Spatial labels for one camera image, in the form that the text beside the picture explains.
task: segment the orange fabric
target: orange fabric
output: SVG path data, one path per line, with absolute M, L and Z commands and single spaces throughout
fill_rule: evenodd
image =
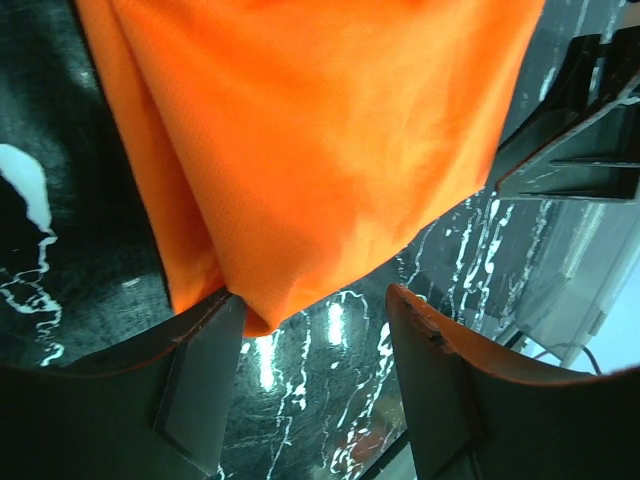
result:
M 544 0 L 76 0 L 181 312 L 262 335 L 485 182 Z

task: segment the orange shirt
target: orange shirt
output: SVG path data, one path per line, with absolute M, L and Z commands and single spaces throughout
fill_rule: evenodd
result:
M 484 184 L 544 0 L 76 0 L 181 312 L 248 335 Z

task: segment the black marble surface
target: black marble surface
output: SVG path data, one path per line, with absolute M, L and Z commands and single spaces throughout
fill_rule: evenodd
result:
M 610 36 L 620 7 L 619 0 L 547 2 L 504 137 L 544 98 L 571 38 Z M 38 208 L 50 214 L 49 222 L 30 218 L 38 202 L 14 195 L 14 217 L 45 238 L 30 237 L 29 265 L 11 262 L 15 241 L 3 239 L 2 361 L 64 365 L 171 312 L 148 221 L 69 3 L 5 0 L 1 8 L 0 18 L 11 19 L 2 37 L 11 75 L 0 78 L 0 159 L 32 159 L 32 175 L 40 171 L 46 182 Z M 17 192 L 4 172 L 4 187 Z M 557 211 L 551 201 L 480 192 L 367 277 L 273 335 L 247 340 L 214 478 L 358 478 L 406 428 L 386 287 L 404 283 L 494 336 L 518 304 Z M 11 231 L 11 218 L 3 217 L 3 231 Z

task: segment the white marble veining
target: white marble veining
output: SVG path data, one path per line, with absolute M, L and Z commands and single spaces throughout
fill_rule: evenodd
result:
M 591 0 L 582 0 L 582 4 L 580 5 L 580 15 L 578 16 L 575 31 L 573 32 L 574 37 L 577 37 L 582 30 L 582 25 L 584 24 L 584 19 L 587 16 L 587 9 L 589 8 L 590 3 Z
M 409 279 L 405 283 L 405 286 L 407 286 L 407 287 L 411 286 L 411 282 L 413 282 L 413 280 L 420 273 L 420 270 L 421 270 L 420 260 L 421 260 L 421 257 L 422 257 L 422 252 L 424 251 L 424 243 L 427 241 L 427 237 L 433 231 L 434 227 L 437 224 L 438 224 L 438 220 L 436 220 L 434 223 L 429 225 L 425 229 L 424 233 L 422 234 L 422 239 L 420 240 L 420 246 L 418 247 L 418 253 L 416 253 L 416 256 L 415 256 L 415 258 L 413 260 L 413 265 L 414 265 L 413 273 L 411 273 L 411 276 L 409 277 Z
M 627 0 L 619 0 L 618 8 L 614 9 L 611 12 L 609 23 L 607 23 L 607 28 L 604 31 L 604 34 L 602 35 L 601 43 L 611 42 L 611 39 L 613 38 L 613 34 L 615 33 L 615 27 L 620 20 L 620 11 L 623 7 L 625 7 L 626 3 L 627 3 Z
M 49 271 L 47 247 L 54 244 L 58 237 L 51 229 L 51 207 L 47 195 L 45 172 L 40 163 L 22 150 L 7 144 L 0 145 L 0 174 L 13 186 L 24 200 L 26 218 L 32 229 L 39 232 L 41 239 L 35 247 L 36 258 L 24 259 L 24 270 L 9 271 L 6 266 L 0 268 L 0 293 L 7 305 L 16 312 L 25 315 L 43 315 L 46 319 L 35 323 L 36 341 L 43 345 L 44 358 L 40 366 L 46 367 L 60 358 L 65 347 L 54 340 L 54 331 L 62 321 L 62 306 L 40 285 L 42 276 Z M 11 253 L 20 254 L 23 246 Z
M 365 322 L 365 328 L 369 328 L 369 303 L 367 302 L 367 297 L 363 293 L 357 293 L 354 290 L 341 290 L 338 292 L 338 296 L 340 298 L 340 302 L 344 303 L 348 296 L 358 299 L 362 303 L 362 319 Z
M 551 87 L 551 81 L 554 78 L 556 73 L 556 66 L 552 66 L 544 76 L 544 80 L 542 85 L 540 85 L 540 92 L 538 92 L 538 101 L 542 102 L 546 97 L 547 93 L 549 93 L 549 88 Z
M 311 318 L 309 314 L 305 311 L 301 312 L 301 315 L 304 317 L 306 321 L 306 329 L 305 329 L 306 335 L 305 335 L 304 343 L 302 344 L 302 361 L 300 362 L 300 383 L 293 390 L 294 398 L 292 402 L 300 406 L 300 410 L 304 410 L 305 408 L 307 408 L 306 385 L 307 385 L 308 375 L 307 375 L 306 368 L 307 368 L 307 360 L 309 358 L 309 349 L 311 348 L 311 325 L 310 325 Z
M 360 410 L 360 413 L 349 425 L 349 429 L 347 430 L 347 445 L 344 448 L 336 449 L 332 458 L 331 472 L 338 473 L 335 467 L 337 464 L 342 465 L 344 470 L 343 478 L 345 480 L 353 480 L 357 478 L 362 470 L 362 464 L 354 458 L 353 451 L 358 446 L 358 443 L 362 441 L 362 437 L 371 433 L 371 414 L 373 408 L 380 396 L 384 382 L 391 373 L 395 363 L 388 323 L 384 323 L 380 329 L 380 340 L 378 342 L 377 349 L 379 360 L 375 374 L 372 377 L 369 377 L 365 382 L 356 386 L 356 391 L 358 391 L 367 383 L 373 382 L 373 391 L 367 395 L 366 402 Z M 341 425 L 343 421 L 344 416 L 341 418 L 339 425 Z
M 499 200 L 494 200 L 491 205 L 492 217 L 490 222 L 492 223 L 495 219 L 495 213 L 497 213 L 498 207 L 500 205 Z M 511 214 L 514 209 L 514 204 L 510 204 L 507 207 L 507 210 L 504 213 L 504 216 L 500 218 L 498 224 L 493 232 L 493 237 L 491 239 L 491 243 L 489 244 L 489 248 L 487 249 L 486 256 L 484 258 L 484 271 L 485 278 L 477 284 L 478 289 L 480 290 L 480 301 L 478 302 L 478 307 L 476 308 L 475 315 L 473 318 L 473 323 L 471 324 L 471 328 L 473 330 L 480 330 L 482 328 L 482 320 L 485 314 L 485 309 L 487 307 L 487 301 L 489 300 L 489 295 L 491 293 L 490 286 L 491 280 L 493 278 L 493 272 L 495 265 L 493 263 L 493 259 L 502 244 L 503 235 L 501 234 L 501 230 L 507 226 L 509 220 L 511 220 Z
M 463 202 L 462 205 L 465 210 L 473 210 L 473 208 L 471 207 L 471 201 L 472 201 L 472 198 L 468 198 Z M 458 255 L 456 256 L 456 263 L 455 263 L 456 268 L 453 272 L 451 283 L 449 284 L 449 288 L 445 293 L 445 298 L 448 301 L 449 305 L 451 306 L 451 314 L 453 318 L 458 317 L 458 315 L 456 314 L 455 301 L 453 299 L 453 294 L 458 288 L 458 280 L 460 279 L 460 275 L 462 274 L 462 269 L 465 267 L 465 263 L 463 259 L 467 252 L 467 247 L 469 245 L 469 238 L 471 237 L 471 231 L 473 230 L 475 220 L 476 220 L 475 214 L 470 215 L 469 218 L 467 219 L 466 227 L 462 232 L 462 236 L 460 237 L 460 248 L 458 249 Z
M 475 278 L 476 275 L 478 274 L 478 271 L 480 270 L 480 266 L 482 265 L 482 256 L 478 255 L 479 252 L 483 252 L 486 249 L 486 245 L 487 245 L 487 239 L 489 238 L 489 233 L 491 231 L 490 228 L 487 228 L 487 224 L 489 224 L 489 227 L 491 225 L 491 223 L 493 222 L 493 219 L 495 218 L 496 214 L 497 214 L 497 206 L 499 206 L 500 204 L 497 203 L 496 204 L 495 200 L 495 193 L 491 194 L 491 201 L 487 202 L 484 212 L 482 211 L 477 211 L 476 210 L 476 215 L 483 215 L 483 220 L 481 222 L 482 225 L 482 231 L 480 233 L 480 238 L 478 239 L 478 244 L 477 244 L 477 248 L 476 248 L 476 255 L 474 255 L 473 260 L 470 262 L 469 268 L 467 269 L 466 275 L 464 277 L 464 281 L 462 283 L 462 299 L 460 300 L 460 311 L 464 312 L 467 308 L 467 299 L 469 298 L 469 295 L 471 293 L 474 293 L 476 291 L 476 282 L 475 282 Z
M 507 301 L 505 302 L 504 308 L 502 309 L 503 317 L 507 317 L 511 314 L 511 312 L 513 312 L 516 301 L 520 298 L 525 285 L 531 277 L 531 272 L 533 271 L 534 267 L 534 255 L 538 251 L 540 242 L 542 241 L 542 233 L 547 226 L 549 211 L 554 203 L 555 201 L 553 200 L 545 200 L 540 202 L 538 213 L 536 214 L 535 218 L 535 224 L 531 229 L 532 240 L 525 254 L 525 264 L 522 273 L 518 275 L 517 278 L 509 278 L 509 295 Z

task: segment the black cable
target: black cable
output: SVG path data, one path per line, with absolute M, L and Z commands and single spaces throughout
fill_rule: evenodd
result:
M 578 347 L 578 348 L 580 348 L 587 355 L 587 357 L 589 358 L 589 361 L 591 362 L 591 366 L 593 367 L 593 371 L 595 372 L 595 374 L 596 375 L 602 375 L 602 370 L 600 369 L 600 365 L 598 365 L 598 361 L 596 360 L 596 356 L 585 345 L 581 345 L 579 343 L 557 343 L 555 345 L 551 345 L 549 348 L 551 349 L 551 348 L 555 348 L 555 347 Z M 548 353 L 551 353 L 551 352 L 548 349 L 545 349 L 544 352 L 539 353 L 538 355 L 536 355 L 533 358 L 534 358 L 534 360 L 538 360 L 538 359 L 544 357 Z

